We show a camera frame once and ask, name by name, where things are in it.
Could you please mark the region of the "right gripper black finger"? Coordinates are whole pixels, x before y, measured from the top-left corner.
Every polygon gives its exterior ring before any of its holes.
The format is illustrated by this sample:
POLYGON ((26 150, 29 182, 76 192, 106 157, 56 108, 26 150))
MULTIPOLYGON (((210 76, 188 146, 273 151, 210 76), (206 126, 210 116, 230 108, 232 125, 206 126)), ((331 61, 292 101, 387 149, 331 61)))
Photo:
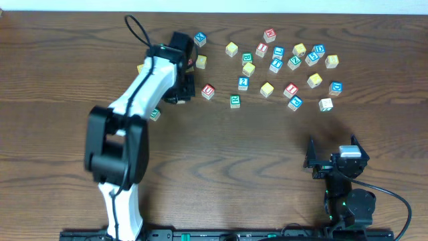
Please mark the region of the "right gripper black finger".
POLYGON ((364 153, 364 152, 365 152, 365 150, 361 147, 361 145, 360 145, 360 143, 358 142, 358 139, 356 138, 356 136, 355 136, 355 135, 352 135, 352 136, 351 136, 351 138, 350 138, 350 142, 351 142, 351 145, 353 145, 353 146, 357 146, 357 147, 358 147, 358 150, 359 150, 359 152, 360 152, 360 153, 364 153))
POLYGON ((315 161, 316 160, 316 150, 314 146, 314 140, 312 137, 308 141, 308 150, 306 152, 306 161, 315 161))

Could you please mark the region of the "blue 2 block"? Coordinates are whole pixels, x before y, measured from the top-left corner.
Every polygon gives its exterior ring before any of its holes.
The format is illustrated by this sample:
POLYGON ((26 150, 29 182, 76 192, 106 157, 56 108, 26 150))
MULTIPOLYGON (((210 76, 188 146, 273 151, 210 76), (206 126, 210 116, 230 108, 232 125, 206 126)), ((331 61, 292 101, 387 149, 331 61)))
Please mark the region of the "blue 2 block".
POLYGON ((249 78, 248 77, 239 77, 238 80, 238 90, 246 91, 249 87, 249 78))

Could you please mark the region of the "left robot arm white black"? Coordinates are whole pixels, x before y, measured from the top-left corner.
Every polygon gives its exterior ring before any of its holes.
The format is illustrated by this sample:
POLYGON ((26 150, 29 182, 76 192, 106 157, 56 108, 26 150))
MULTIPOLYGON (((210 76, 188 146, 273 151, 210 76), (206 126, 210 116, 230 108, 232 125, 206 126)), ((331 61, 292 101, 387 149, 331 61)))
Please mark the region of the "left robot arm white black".
POLYGON ((110 238, 136 240, 140 234, 138 185, 149 159, 148 122, 161 99, 177 103, 192 97, 194 85, 185 74, 192 51, 192 44, 150 47, 122 96, 88 115, 84 167, 104 197, 110 238))

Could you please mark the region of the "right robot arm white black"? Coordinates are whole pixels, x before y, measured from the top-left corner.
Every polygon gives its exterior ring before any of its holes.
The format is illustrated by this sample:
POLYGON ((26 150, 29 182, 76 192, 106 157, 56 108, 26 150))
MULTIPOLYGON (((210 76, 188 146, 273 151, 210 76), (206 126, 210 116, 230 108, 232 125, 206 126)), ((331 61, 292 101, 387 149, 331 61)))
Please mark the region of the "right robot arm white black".
POLYGON ((351 231, 364 232, 372 224, 375 194, 352 187, 369 159, 355 136, 351 136, 349 145, 339 146, 339 151, 331 154, 329 160, 317 158, 314 140, 309 140, 303 167, 312 170, 313 179, 323 179, 326 183, 324 208, 331 221, 325 229, 328 237, 351 231))

